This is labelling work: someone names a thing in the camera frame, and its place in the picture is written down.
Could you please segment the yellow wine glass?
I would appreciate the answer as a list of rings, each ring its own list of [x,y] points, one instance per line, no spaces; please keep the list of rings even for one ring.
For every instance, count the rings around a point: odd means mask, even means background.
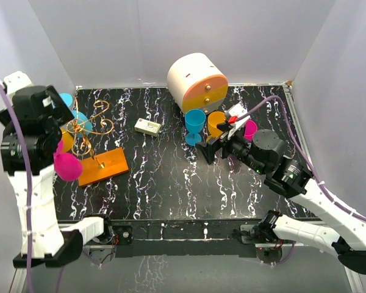
[[[74,144],[74,137],[70,132],[68,132],[64,128],[62,128],[61,131],[62,131],[62,142],[63,142],[62,152],[67,153],[72,149],[72,146]]]
[[[221,111],[214,111],[209,114],[207,118],[207,131],[208,136],[206,142],[208,142],[211,138],[218,138],[222,135],[222,131],[217,128],[217,125],[225,122],[226,115]]]

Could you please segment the blue wine glass front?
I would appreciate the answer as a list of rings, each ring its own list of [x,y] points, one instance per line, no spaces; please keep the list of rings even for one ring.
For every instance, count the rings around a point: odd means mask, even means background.
[[[206,121],[205,113],[200,109],[189,110],[185,115],[185,127],[188,131],[185,141],[190,146],[195,146],[201,142],[200,132],[204,128]]]

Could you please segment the blue wine glass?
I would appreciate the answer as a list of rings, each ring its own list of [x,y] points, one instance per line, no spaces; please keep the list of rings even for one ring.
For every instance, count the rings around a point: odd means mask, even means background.
[[[185,141],[190,146],[195,146],[201,142],[200,132],[204,128],[206,121],[205,113],[200,109],[189,110],[185,115],[185,127],[188,131]]]
[[[75,107],[75,99],[72,95],[69,93],[61,93],[60,94],[61,99],[63,102],[68,106],[68,108],[71,110],[74,118],[77,119],[77,122],[82,124],[82,128],[85,130],[85,132],[90,132],[93,130],[92,123],[88,120],[88,118],[82,113],[78,112],[74,109]]]

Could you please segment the blue wine glass back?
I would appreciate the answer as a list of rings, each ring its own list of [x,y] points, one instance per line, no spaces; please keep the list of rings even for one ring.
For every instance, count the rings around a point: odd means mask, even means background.
[[[88,120],[88,118],[82,113],[78,112],[74,109],[75,107],[75,99],[72,95],[69,93],[61,93],[60,94],[61,99],[63,102],[68,106],[68,108],[71,110],[74,118],[77,119],[77,122],[82,124],[82,128],[85,130],[85,132],[90,132],[93,130],[92,123]]]

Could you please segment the pink wine glass front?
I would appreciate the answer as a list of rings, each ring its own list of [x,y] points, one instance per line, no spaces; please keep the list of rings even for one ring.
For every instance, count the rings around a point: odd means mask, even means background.
[[[254,134],[257,132],[258,127],[252,120],[248,120],[245,124],[244,138],[252,141]]]

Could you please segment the pink wine glass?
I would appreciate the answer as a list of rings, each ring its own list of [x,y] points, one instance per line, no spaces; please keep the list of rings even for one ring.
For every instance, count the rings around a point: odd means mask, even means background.
[[[257,132],[258,127],[252,120],[248,120],[245,124],[244,138],[252,141],[254,134]]]
[[[54,153],[54,170],[64,181],[78,179],[83,171],[80,160],[70,153],[63,152],[64,142],[61,140]]]

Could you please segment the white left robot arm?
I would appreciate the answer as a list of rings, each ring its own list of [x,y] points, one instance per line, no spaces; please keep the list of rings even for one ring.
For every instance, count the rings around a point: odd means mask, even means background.
[[[0,94],[6,105],[0,111],[4,127],[0,154],[21,222],[22,247],[13,265],[63,267],[77,260],[88,242],[110,242],[114,229],[101,214],[59,227],[53,179],[75,180],[82,166],[62,150],[61,127],[73,114],[57,90],[51,85],[34,85],[27,74],[16,71],[0,79]]]

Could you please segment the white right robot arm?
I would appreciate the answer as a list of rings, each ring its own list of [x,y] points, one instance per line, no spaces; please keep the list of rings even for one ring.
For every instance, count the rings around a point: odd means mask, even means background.
[[[270,190],[308,208],[324,222],[323,226],[313,225],[268,211],[258,225],[236,231],[239,241],[300,242],[325,251],[350,270],[366,275],[366,220],[316,183],[305,165],[285,156],[286,144],[274,131],[259,130],[248,141],[242,130],[235,131],[226,123],[221,127],[225,132],[219,138],[196,144],[207,163],[213,163],[218,150],[223,158],[233,155],[263,175]]]

